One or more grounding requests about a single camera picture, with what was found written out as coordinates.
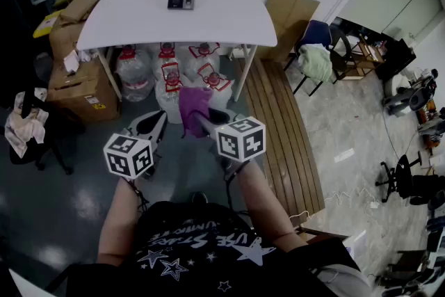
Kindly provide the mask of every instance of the table leg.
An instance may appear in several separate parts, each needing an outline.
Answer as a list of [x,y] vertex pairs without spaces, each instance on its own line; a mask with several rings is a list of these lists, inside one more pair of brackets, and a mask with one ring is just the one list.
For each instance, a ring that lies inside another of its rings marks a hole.
[[258,46],[253,45],[250,48],[248,56],[245,58],[244,71],[243,71],[243,73],[241,75],[241,78],[239,79],[238,88],[236,89],[236,93],[235,93],[235,96],[234,96],[234,101],[235,102],[238,101],[239,95],[241,94],[241,90],[243,89],[245,78],[248,76],[249,68],[250,68],[250,65],[252,64],[253,56],[255,56],[255,52],[257,51],[257,47]]
[[116,81],[114,80],[113,73],[111,73],[110,66],[108,65],[108,61],[104,57],[104,52],[102,52],[102,49],[97,49],[97,53],[99,54],[100,63],[102,64],[102,67],[104,68],[104,71],[106,73],[106,76],[108,77],[108,80],[111,83],[111,86],[113,87],[119,100],[122,101],[122,94],[120,93],[119,87],[116,84]]

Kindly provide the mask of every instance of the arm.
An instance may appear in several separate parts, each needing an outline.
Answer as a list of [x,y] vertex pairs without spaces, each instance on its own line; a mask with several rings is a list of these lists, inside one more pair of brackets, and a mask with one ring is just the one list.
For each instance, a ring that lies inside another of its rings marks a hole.
[[130,185],[119,179],[100,234],[98,264],[119,266],[130,253],[138,222],[138,199]]
[[286,211],[269,188],[255,161],[249,162],[238,174],[238,184],[252,223],[260,236],[285,252],[307,245],[295,233]]

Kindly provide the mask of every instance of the wooden bench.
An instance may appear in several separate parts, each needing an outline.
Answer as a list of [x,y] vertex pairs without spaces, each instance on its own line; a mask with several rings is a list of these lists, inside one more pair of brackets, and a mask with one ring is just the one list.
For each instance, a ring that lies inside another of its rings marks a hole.
[[[241,71],[244,60],[235,60]],[[320,179],[303,120],[282,65],[254,59],[243,94],[250,114],[266,124],[264,171],[290,216],[324,209]],[[293,220],[307,220],[307,214]]]

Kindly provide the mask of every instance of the desk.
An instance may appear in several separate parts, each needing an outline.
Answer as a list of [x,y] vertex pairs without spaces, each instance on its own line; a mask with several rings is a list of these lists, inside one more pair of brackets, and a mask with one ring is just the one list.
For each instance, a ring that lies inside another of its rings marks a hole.
[[[261,0],[195,0],[193,10],[169,10],[167,0],[100,0],[83,27],[77,49],[150,42],[241,45],[246,64],[234,95],[237,101],[257,46],[273,47],[277,36]],[[100,51],[99,57],[111,75]]]

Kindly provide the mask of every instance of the cardboard box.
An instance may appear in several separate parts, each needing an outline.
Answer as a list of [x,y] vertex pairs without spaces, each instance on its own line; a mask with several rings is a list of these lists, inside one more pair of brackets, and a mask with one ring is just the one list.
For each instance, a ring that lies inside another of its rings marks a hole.
[[51,30],[53,29],[53,26],[56,23],[57,18],[61,12],[62,12],[62,10],[59,10],[59,11],[55,11],[54,13],[45,16],[43,21],[40,23],[40,25],[34,31],[33,38],[39,38],[41,36],[48,35],[51,32]]
[[84,22],[73,24],[60,17],[49,33],[49,43],[53,49],[54,65],[63,63],[63,59],[74,49],[81,35]]
[[80,22],[88,17],[89,12],[99,0],[73,0],[69,6],[62,10],[60,16],[68,22]]
[[63,63],[63,59],[74,49],[77,50],[77,40],[85,20],[99,0],[73,0],[56,20],[51,33],[49,43],[53,49],[55,64]]
[[287,61],[319,3],[317,0],[267,0],[266,7],[275,27],[278,43],[275,47],[260,46],[256,57],[275,62]]
[[112,120],[120,115],[120,102],[98,59],[81,63],[73,75],[62,63],[54,63],[47,101],[70,109],[84,122]]

